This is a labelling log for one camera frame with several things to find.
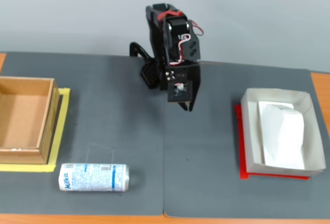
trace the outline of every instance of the can label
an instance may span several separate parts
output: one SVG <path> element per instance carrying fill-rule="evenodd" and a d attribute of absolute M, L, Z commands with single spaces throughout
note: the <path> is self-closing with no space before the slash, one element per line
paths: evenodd
<path fill-rule="evenodd" d="M 125 191 L 126 165 L 62 164 L 58 183 L 62 191 Z"/>

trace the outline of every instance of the red wire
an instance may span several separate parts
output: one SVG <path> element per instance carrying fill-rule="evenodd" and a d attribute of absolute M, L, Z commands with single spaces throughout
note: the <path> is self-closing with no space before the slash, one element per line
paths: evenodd
<path fill-rule="evenodd" d="M 196 35 L 198 35 L 198 36 L 203 36 L 203 35 L 204 35 L 204 31 L 203 31 L 203 29 L 201 29 L 201 28 L 197 25 L 197 23 L 194 22 L 193 20 L 191 20 L 191 23 L 192 23 L 192 27 L 196 27 L 196 28 L 198 28 L 198 29 L 202 32 L 202 34 L 196 34 Z"/>
<path fill-rule="evenodd" d="M 174 16 L 180 16 L 180 15 L 183 15 L 182 11 L 174 11 L 174 10 L 167 10 L 167 11 L 164 11 L 162 13 L 160 13 L 158 16 L 157 16 L 157 19 L 159 21 L 161 21 L 166 15 L 174 15 Z"/>

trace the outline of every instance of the open cardboard box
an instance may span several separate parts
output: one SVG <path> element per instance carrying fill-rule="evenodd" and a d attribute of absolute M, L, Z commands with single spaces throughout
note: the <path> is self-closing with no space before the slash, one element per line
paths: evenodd
<path fill-rule="evenodd" d="M 0 163 L 47 163 L 58 101 L 54 79 L 0 77 Z"/>
<path fill-rule="evenodd" d="M 305 169 L 288 169 L 265 165 L 260 115 L 258 113 L 259 101 L 291 103 L 294 109 L 303 114 L 304 140 L 302 155 Z M 323 172 L 326 168 L 323 144 L 310 94 L 283 89 L 247 89 L 241 100 L 241 106 L 247 172 L 308 177 Z"/>

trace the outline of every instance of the gray mat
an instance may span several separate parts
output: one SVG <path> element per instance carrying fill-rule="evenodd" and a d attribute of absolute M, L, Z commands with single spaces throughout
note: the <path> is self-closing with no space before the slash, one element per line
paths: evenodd
<path fill-rule="evenodd" d="M 51 174 L 0 173 L 0 213 L 161 215 L 163 94 L 129 57 L 9 53 L 2 75 L 54 77 L 71 88 L 58 162 L 130 166 L 125 193 L 61 192 Z"/>
<path fill-rule="evenodd" d="M 307 70 L 218 64 L 202 66 L 193 112 L 165 105 L 164 212 L 173 217 L 330 218 L 330 149 Z M 324 173 L 309 181 L 239 179 L 234 105 L 245 90 L 283 88 L 311 94 L 324 144 Z"/>

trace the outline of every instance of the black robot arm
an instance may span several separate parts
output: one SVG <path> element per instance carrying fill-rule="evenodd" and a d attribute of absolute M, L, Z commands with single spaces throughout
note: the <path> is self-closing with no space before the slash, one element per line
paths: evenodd
<path fill-rule="evenodd" d="M 192 111 L 201 83 L 200 45 L 193 27 L 197 25 L 170 4 L 146 7 L 150 42 L 154 58 L 137 43 L 129 46 L 129 55 L 140 55 L 145 62 L 141 77 L 150 88 L 167 90 L 168 102 L 177 102 Z"/>

